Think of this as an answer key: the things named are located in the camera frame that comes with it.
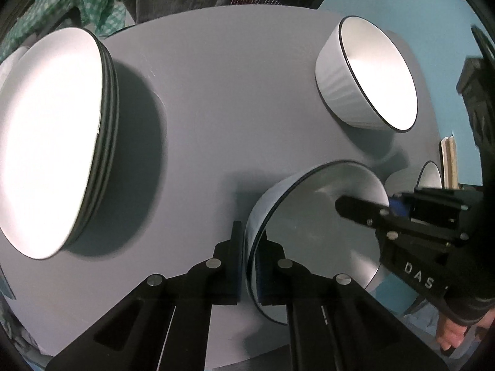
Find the person's right hand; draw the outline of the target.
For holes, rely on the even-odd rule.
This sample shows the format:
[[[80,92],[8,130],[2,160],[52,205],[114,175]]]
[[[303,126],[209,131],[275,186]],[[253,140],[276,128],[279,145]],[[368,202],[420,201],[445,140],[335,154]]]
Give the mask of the person's right hand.
[[[458,348],[464,341],[467,326],[461,326],[447,318],[443,313],[439,313],[435,340],[441,347],[442,351],[449,351],[451,348]]]

